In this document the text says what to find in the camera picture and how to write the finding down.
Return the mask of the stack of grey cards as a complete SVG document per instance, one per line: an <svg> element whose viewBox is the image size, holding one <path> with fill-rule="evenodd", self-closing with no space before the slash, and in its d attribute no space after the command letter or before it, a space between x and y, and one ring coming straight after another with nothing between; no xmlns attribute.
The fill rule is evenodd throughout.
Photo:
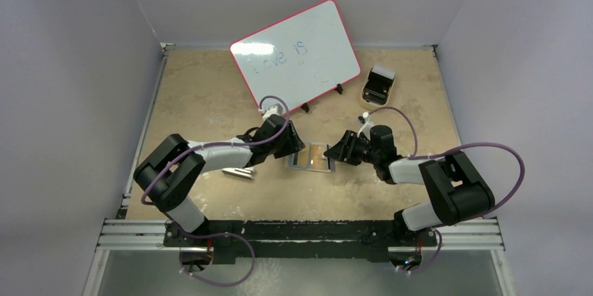
<svg viewBox="0 0 593 296"><path fill-rule="evenodd" d="M394 80L396 76L396 71L393 69L377 64L373 66L371 72L391 80Z"/></svg>

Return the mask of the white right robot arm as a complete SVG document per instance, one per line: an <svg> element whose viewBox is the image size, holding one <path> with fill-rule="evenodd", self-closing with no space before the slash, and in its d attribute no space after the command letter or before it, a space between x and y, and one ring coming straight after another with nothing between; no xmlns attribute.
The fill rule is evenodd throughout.
<svg viewBox="0 0 593 296"><path fill-rule="evenodd" d="M376 125L367 133L348 130L324 152L336 162L352 166L372 164L376 176L388 184L423 185L428 200L394 214L392 234L403 245L416 240L420 231L454 225L489 211L493 192L468 156L457 151L436 160L412 160L398 154L392 130Z"/></svg>

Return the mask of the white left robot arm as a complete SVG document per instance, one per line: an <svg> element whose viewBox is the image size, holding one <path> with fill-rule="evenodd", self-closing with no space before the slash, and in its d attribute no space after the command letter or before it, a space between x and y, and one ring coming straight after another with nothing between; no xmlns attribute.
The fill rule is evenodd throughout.
<svg viewBox="0 0 593 296"><path fill-rule="evenodd" d="M292 121L273 114L260 127L226 141L198 143L171 134L137 166L133 180L145 202L175 222L189 245L200 246L208 239L207 218L189 197L200 174L253 167L270 155L278 159L304 147Z"/></svg>

